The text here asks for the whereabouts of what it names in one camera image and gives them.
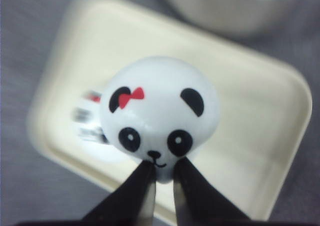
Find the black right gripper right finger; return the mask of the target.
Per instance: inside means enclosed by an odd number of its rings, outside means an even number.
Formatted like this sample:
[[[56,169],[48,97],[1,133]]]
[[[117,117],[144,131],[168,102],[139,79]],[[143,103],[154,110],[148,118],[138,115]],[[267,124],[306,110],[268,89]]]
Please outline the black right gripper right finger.
[[[189,215],[244,215],[186,157],[175,164],[173,182],[176,213],[185,211]]]

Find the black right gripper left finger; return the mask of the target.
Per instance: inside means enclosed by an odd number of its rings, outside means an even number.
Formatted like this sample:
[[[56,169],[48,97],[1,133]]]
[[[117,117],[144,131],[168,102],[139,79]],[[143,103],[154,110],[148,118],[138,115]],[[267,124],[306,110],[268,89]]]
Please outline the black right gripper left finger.
[[[155,185],[155,166],[149,161],[143,161],[89,215],[152,215],[155,208]]]

